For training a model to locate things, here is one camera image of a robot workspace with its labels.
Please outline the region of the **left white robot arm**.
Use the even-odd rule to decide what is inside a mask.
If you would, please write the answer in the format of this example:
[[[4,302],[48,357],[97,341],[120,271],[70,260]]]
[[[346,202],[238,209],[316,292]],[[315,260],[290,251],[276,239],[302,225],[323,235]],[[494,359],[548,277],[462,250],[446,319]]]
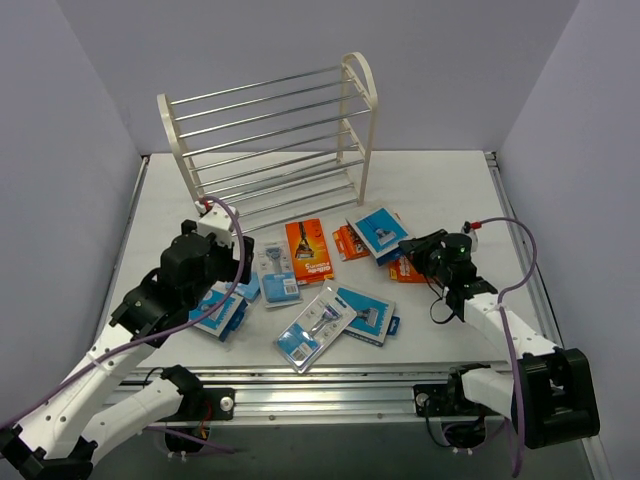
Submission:
[[[86,479],[107,453],[151,424],[200,413],[204,387],[180,365],[112,407],[103,403],[170,335],[194,325],[189,314],[215,283],[248,282],[253,248],[232,216],[183,221],[159,266],[124,296],[72,372],[2,425],[2,457],[24,479]]]

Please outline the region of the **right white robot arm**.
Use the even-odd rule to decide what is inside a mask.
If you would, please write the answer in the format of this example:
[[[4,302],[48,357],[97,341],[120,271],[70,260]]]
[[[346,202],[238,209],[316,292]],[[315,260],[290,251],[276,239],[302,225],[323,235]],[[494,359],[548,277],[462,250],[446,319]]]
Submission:
[[[455,368],[440,403],[456,413],[486,409],[511,421],[530,449],[599,434],[600,417],[586,355],[536,332],[479,275],[473,241],[436,231],[399,247],[415,270],[442,288],[453,316],[474,328],[508,362],[509,372],[481,364]]]

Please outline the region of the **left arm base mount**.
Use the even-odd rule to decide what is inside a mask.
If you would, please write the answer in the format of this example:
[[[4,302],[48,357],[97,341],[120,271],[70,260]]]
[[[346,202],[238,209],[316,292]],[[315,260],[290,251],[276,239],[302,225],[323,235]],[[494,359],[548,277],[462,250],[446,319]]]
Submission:
[[[214,421],[230,421],[234,417],[235,390],[228,387],[203,388],[189,394],[176,413],[166,417],[168,428],[184,435],[196,437],[208,446],[175,434],[164,434],[164,445],[171,453],[227,453],[227,447],[213,447],[211,426]]]

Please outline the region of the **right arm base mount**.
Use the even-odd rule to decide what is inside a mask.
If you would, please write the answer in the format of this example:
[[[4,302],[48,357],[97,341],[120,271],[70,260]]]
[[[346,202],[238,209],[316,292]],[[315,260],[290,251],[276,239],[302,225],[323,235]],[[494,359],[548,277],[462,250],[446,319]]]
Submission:
[[[426,423],[427,434],[439,448],[473,452],[490,437],[487,417],[493,411],[472,403],[445,384],[412,387],[415,413]]]

